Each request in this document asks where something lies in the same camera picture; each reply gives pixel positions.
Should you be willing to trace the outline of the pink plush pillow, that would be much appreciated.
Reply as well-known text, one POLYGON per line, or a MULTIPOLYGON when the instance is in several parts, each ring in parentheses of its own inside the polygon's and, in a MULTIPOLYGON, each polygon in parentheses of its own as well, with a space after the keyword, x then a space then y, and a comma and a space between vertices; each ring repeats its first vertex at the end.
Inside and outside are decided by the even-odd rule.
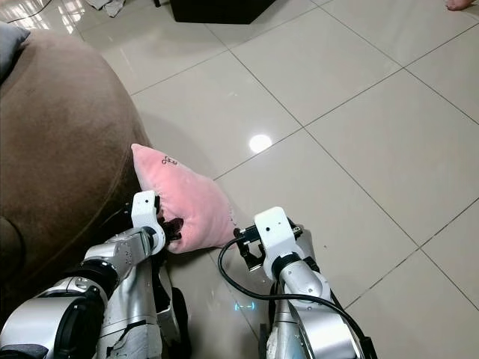
POLYGON ((162 218, 183 220, 171 253, 220 248, 234 238, 231 205, 216 182, 153 148, 131 144, 131 153, 141 189, 159 195, 162 218))

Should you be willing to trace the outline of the brown fabric sofa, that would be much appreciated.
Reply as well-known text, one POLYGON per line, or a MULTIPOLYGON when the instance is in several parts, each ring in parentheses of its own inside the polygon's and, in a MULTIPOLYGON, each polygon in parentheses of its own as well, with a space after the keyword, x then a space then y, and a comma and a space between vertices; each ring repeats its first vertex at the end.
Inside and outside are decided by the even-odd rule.
POLYGON ((17 226, 25 261, 0 320, 129 228, 139 191, 131 144, 148 144, 116 72, 75 35, 33 30, 1 85, 0 218, 17 226))

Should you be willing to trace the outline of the brown sofa cushion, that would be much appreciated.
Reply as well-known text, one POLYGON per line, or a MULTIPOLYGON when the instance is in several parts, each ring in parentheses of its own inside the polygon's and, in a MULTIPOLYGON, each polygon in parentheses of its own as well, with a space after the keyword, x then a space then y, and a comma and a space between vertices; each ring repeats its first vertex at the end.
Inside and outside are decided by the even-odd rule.
POLYGON ((22 236, 17 226, 0 218, 0 287, 1 295, 18 281, 25 261, 22 236))

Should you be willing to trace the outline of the grey pillow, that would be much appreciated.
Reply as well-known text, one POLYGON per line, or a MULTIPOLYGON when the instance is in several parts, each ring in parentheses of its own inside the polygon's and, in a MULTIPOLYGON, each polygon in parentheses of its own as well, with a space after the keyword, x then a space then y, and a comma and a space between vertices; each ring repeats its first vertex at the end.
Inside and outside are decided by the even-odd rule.
POLYGON ((2 23, 0 25, 0 82, 6 81, 20 54, 20 46, 30 37, 27 28, 2 23))

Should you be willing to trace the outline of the silver robot left leg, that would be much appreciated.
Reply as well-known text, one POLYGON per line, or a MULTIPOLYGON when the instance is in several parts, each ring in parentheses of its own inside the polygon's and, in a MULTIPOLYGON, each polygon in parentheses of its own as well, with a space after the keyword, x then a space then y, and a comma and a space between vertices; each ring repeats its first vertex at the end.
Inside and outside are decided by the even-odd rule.
POLYGON ((189 314, 172 285, 164 254, 154 254, 120 282, 100 332, 106 359, 190 359, 189 314))

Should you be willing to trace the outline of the black cabinet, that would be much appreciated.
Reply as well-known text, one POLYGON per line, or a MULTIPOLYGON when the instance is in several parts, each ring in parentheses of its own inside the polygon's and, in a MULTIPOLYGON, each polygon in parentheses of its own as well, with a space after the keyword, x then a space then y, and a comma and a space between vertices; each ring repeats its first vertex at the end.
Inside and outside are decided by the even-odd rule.
POLYGON ((247 25, 276 0, 170 0, 178 22, 247 25))

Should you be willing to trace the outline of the grey crumpled cloth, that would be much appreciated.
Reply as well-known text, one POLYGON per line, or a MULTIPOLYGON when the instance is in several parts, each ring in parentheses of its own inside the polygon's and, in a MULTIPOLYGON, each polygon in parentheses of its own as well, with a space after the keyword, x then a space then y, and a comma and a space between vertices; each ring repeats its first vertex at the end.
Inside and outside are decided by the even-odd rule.
POLYGON ((126 0, 86 0, 86 3, 98 11, 105 11, 109 17, 114 18, 123 10, 126 0))

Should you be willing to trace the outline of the person's bare foot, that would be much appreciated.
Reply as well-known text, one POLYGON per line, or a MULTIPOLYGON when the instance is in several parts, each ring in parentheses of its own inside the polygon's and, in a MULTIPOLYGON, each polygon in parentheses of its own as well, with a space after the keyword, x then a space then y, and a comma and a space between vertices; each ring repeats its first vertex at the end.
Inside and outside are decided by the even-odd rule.
POLYGON ((445 0, 445 6, 448 10, 459 11, 468 9, 468 7, 472 6, 476 1, 479 0, 445 0))

